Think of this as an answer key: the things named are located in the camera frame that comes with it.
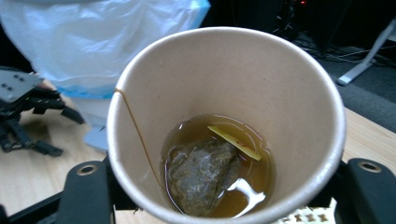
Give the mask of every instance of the table surface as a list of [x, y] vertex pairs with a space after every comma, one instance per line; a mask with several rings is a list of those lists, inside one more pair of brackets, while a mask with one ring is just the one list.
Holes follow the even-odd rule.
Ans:
[[[68, 99], [66, 103], [73, 107]], [[364, 158], [396, 171], [396, 133], [346, 109], [347, 135], [344, 161]], [[44, 115], [23, 112], [20, 124], [35, 140], [44, 140], [62, 148], [64, 154], [53, 158], [33, 150], [0, 152], [0, 204], [13, 215], [63, 190], [67, 172], [84, 161], [101, 161], [106, 154], [83, 142], [90, 129], [48, 110]], [[118, 223], [162, 223], [147, 212], [116, 213]]]

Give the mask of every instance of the brown liquid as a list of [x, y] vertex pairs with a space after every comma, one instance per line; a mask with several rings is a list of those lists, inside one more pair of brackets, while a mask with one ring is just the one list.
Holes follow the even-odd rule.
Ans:
[[[272, 156], [265, 141], [259, 137], [246, 124], [231, 118], [219, 115], [201, 115], [184, 121], [172, 130], [163, 146], [162, 155], [165, 160], [162, 163], [163, 179], [166, 182], [166, 166], [168, 163], [168, 152], [178, 145], [184, 145], [196, 140], [216, 138], [224, 141], [221, 137], [212, 133], [207, 126], [218, 126], [224, 132], [236, 137], [247, 147], [256, 151], [262, 157], [259, 161], [254, 161], [242, 151], [238, 150], [238, 159], [242, 166], [239, 169], [240, 178], [244, 178], [256, 192], [264, 192], [266, 195], [262, 203], [256, 205], [252, 210], [262, 209], [269, 199], [269, 194], [274, 187], [274, 165]], [[245, 195], [237, 190], [225, 191], [219, 206], [213, 211], [210, 217], [233, 217], [241, 212], [248, 204]]]

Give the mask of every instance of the paper cup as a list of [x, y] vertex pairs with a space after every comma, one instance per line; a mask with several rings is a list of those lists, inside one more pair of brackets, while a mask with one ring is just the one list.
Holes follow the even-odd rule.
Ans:
[[[161, 150], [176, 124], [219, 114], [251, 126], [274, 157], [267, 205], [238, 218], [189, 217], [162, 188]], [[307, 204], [341, 160], [346, 119], [325, 70], [290, 42], [216, 27], [170, 35], [140, 52], [117, 84], [108, 115], [115, 176], [141, 208], [170, 223], [268, 223]]]

